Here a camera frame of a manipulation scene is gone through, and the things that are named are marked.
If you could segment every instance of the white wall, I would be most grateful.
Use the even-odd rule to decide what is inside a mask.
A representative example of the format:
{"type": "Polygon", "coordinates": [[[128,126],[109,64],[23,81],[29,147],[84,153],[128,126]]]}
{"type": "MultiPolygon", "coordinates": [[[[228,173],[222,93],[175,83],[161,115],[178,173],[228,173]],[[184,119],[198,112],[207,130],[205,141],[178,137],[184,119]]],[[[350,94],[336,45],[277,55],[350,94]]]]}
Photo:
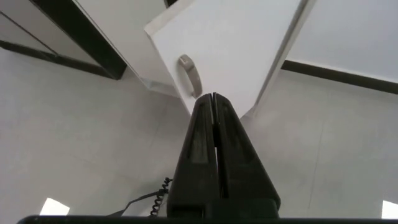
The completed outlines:
{"type": "Polygon", "coordinates": [[[172,84],[144,26],[166,10],[164,0],[74,0],[140,77],[172,84]]]}
{"type": "Polygon", "coordinates": [[[287,59],[398,83],[398,1],[318,0],[287,59]]]}

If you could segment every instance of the black trim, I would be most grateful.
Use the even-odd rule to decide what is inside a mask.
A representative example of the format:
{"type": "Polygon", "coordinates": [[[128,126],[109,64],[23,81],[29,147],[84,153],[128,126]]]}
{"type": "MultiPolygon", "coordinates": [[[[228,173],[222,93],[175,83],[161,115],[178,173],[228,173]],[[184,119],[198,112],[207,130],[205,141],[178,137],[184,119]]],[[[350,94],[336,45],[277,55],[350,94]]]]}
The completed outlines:
{"type": "Polygon", "coordinates": [[[68,66],[71,68],[83,70],[85,72],[94,73],[96,75],[101,75],[102,77],[112,78],[109,74],[100,66],[92,65],[90,63],[81,62],[79,60],[75,60],[68,57],[61,57],[58,55],[50,54],[47,52],[43,52],[41,50],[35,50],[29,47],[24,47],[19,44],[12,44],[9,42],[5,42],[0,40],[0,47],[11,50],[13,52],[17,52],[20,54],[28,55],[31,57],[39,58],[42,60],[46,60],[49,62],[57,63],[59,65],[68,66]]]}
{"type": "Polygon", "coordinates": [[[126,63],[72,0],[30,1],[96,60],[109,77],[116,80],[122,77],[126,63]]]}
{"type": "Polygon", "coordinates": [[[317,67],[304,63],[286,60],[282,65],[283,70],[297,72],[318,78],[325,78],[337,82],[370,88],[373,90],[384,91],[387,93],[398,94],[398,83],[378,80],[375,78],[364,77],[352,73],[336,71],[328,68],[317,67]]]}

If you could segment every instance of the white cabinet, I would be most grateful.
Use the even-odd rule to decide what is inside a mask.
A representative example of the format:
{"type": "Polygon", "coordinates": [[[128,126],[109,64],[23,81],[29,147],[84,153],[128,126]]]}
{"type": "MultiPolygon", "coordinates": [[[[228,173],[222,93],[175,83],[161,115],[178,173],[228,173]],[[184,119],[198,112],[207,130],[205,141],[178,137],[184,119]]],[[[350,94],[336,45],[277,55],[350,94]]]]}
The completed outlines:
{"type": "Polygon", "coordinates": [[[59,55],[98,65],[30,1],[0,0],[0,10],[59,55]]]}
{"type": "Polygon", "coordinates": [[[139,64],[127,57],[139,57],[140,52],[132,47],[137,37],[125,32],[135,26],[129,24],[136,16],[126,4],[140,0],[112,1],[112,6],[106,0],[75,2],[149,88],[177,94],[191,113],[196,100],[192,92],[201,86],[201,95],[217,92],[227,97],[239,117],[260,102],[313,5],[306,0],[179,0],[145,27],[156,55],[144,63],[161,70],[148,74],[150,69],[140,72],[134,67],[139,64]],[[116,10],[118,4],[124,9],[116,10]],[[109,22],[115,17],[121,21],[109,22]],[[189,78],[178,62],[184,54],[198,75],[189,78]]]}
{"type": "Polygon", "coordinates": [[[52,51],[42,45],[38,40],[34,39],[2,14],[0,14],[0,40],[52,53],[52,51]]]}

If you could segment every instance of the cabinet door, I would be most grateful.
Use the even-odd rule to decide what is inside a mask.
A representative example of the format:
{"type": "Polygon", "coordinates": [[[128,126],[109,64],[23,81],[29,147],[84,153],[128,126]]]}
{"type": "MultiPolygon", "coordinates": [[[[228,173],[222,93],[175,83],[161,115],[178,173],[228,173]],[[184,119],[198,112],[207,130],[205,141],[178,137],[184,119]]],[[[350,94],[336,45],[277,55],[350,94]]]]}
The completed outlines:
{"type": "Polygon", "coordinates": [[[197,93],[227,97],[239,117],[264,91],[301,0],[179,0],[145,27],[192,113],[197,93]],[[198,77],[181,65],[193,61],[198,77]]]}
{"type": "Polygon", "coordinates": [[[2,14],[0,14],[0,40],[52,54],[51,50],[35,40],[31,35],[2,14]]]}

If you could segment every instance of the silver handle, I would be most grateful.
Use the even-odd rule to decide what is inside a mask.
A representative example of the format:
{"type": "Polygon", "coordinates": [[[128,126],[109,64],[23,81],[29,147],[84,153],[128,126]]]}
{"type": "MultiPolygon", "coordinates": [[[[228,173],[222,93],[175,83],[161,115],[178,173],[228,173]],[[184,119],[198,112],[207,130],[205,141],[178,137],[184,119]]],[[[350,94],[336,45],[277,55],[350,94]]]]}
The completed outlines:
{"type": "Polygon", "coordinates": [[[195,63],[193,63],[193,60],[188,57],[188,55],[183,54],[180,56],[180,58],[178,58],[178,64],[182,66],[182,68],[187,73],[189,80],[191,81],[191,84],[193,86],[192,96],[195,97],[195,99],[198,98],[202,93],[202,88],[199,73],[195,66],[195,63]]]}

